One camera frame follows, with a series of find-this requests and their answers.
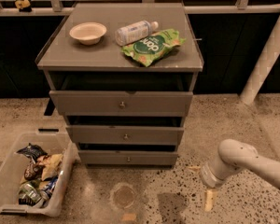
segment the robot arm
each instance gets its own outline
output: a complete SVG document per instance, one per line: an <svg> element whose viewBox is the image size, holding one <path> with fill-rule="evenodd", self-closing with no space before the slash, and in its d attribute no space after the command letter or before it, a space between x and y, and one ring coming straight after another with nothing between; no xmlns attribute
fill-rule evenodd
<svg viewBox="0 0 280 224"><path fill-rule="evenodd" d="M219 145L217 155L202 166L200 176L208 188L216 189L244 168L280 189L280 162L262 157L254 147L232 139Z"/></svg>

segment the bowl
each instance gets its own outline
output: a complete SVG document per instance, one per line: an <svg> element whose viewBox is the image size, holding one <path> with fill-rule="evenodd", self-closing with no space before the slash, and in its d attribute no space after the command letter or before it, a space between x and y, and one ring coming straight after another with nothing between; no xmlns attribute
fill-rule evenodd
<svg viewBox="0 0 280 224"><path fill-rule="evenodd" d="M101 23L85 22L74 26L69 34L84 45L93 45L100 41L105 32L106 28Z"/></svg>

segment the round floor drain cover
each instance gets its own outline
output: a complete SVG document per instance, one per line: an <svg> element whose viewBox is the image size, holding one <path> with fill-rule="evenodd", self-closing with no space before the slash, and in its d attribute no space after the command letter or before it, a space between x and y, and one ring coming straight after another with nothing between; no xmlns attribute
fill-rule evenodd
<svg viewBox="0 0 280 224"><path fill-rule="evenodd" d="M128 186L122 186L114 192L113 201L120 208L128 208L133 205L134 191Z"/></svg>

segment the diagonal white pipe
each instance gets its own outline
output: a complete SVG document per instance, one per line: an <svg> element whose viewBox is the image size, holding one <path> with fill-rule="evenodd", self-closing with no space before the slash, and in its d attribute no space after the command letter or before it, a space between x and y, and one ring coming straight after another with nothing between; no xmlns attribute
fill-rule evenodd
<svg viewBox="0 0 280 224"><path fill-rule="evenodd" d="M247 81L240 99L247 105L254 102L263 82L270 74L273 65L280 55L280 16L274 26L270 37L259 56L252 74Z"/></svg>

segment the speckled concrete floor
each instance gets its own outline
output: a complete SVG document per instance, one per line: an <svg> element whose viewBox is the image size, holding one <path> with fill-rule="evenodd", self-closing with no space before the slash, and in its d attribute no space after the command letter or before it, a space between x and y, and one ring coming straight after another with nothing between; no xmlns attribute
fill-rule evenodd
<svg viewBox="0 0 280 224"><path fill-rule="evenodd" d="M58 114L43 116L46 103L0 100L0 163L20 133L38 128L65 131ZM174 169L88 169L77 156L59 217L0 216L0 224L280 224L280 191L248 171L231 177L214 209L204 212L204 186L188 166L210 159L226 138L280 161L280 94L262 94L252 106L235 94L196 95ZM128 191L119 193L120 187ZM116 196L128 207L120 208Z"/></svg>

